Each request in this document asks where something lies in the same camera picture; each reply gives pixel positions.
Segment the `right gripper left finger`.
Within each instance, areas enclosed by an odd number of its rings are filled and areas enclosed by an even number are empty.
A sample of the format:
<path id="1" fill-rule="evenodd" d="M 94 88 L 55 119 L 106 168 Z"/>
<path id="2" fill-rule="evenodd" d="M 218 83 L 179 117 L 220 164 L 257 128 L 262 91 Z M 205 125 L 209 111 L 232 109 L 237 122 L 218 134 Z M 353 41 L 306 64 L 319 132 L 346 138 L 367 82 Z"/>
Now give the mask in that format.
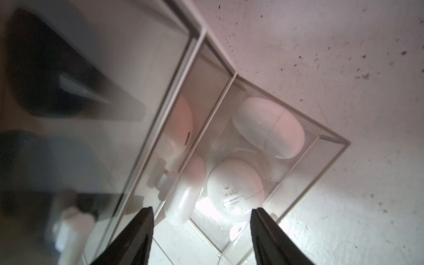
<path id="1" fill-rule="evenodd" d="M 142 208 L 93 265 L 146 265 L 153 240 L 152 207 Z"/>

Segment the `black earphone case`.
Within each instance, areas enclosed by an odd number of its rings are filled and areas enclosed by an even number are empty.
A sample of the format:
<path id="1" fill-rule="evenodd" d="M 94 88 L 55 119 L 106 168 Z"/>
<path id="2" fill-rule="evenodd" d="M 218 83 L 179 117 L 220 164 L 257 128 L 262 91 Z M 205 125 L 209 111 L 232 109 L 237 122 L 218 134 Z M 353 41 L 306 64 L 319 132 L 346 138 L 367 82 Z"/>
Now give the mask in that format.
<path id="1" fill-rule="evenodd" d="M 31 115 L 67 117 L 107 103 L 98 93 L 100 72 L 35 13 L 14 11 L 5 44 L 11 93 Z"/>

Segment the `clear bottom plastic drawer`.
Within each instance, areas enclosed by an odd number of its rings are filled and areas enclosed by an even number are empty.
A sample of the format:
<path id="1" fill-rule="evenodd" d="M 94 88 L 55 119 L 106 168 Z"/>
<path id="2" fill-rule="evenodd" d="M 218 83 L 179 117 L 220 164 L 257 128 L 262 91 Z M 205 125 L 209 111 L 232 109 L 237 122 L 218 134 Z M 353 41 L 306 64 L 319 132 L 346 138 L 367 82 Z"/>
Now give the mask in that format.
<path id="1" fill-rule="evenodd" d="M 250 144 L 235 128 L 233 113 L 249 97 L 269 99 L 287 108 L 305 131 L 305 144 L 292 159 L 271 157 Z M 237 77 L 214 113 L 194 154 L 206 164 L 206 184 L 219 163 L 236 159 L 259 174 L 265 189 L 263 208 L 280 227 L 281 220 L 349 147 L 350 142 L 246 79 Z M 154 241 L 170 265 L 258 265 L 251 238 L 250 218 L 224 219 L 214 208 L 206 184 L 190 219 L 180 226 L 166 219 Z"/>

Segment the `pink earphone case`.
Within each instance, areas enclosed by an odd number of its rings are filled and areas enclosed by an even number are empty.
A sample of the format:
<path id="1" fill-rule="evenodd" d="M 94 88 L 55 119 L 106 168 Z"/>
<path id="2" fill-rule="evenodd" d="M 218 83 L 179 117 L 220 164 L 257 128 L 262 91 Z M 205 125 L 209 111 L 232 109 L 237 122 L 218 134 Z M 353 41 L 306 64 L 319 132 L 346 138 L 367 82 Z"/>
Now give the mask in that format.
<path id="1" fill-rule="evenodd" d="M 163 132 L 162 156 L 166 160 L 177 158 L 187 147 L 193 131 L 193 114 L 189 102 L 180 96 L 165 131 Z"/>

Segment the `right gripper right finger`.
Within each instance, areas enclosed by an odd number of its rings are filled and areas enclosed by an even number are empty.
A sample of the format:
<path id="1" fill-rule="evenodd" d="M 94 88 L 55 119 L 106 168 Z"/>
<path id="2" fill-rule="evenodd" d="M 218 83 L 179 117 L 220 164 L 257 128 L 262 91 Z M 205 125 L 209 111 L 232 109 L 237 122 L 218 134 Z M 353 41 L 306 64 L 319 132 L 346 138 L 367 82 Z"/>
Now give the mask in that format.
<path id="1" fill-rule="evenodd" d="M 258 265 L 314 264 L 263 208 L 252 210 L 250 229 Z"/>

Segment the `white oblong earphone case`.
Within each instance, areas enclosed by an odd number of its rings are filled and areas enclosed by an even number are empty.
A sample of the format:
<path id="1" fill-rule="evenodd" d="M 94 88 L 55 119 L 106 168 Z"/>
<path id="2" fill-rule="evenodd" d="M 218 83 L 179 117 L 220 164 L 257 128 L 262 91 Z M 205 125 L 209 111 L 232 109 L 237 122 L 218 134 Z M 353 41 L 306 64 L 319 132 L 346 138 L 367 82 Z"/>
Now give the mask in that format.
<path id="1" fill-rule="evenodd" d="M 165 217 L 170 224 L 180 226 L 190 219 L 206 179 L 205 161 L 193 154 L 165 203 Z"/>

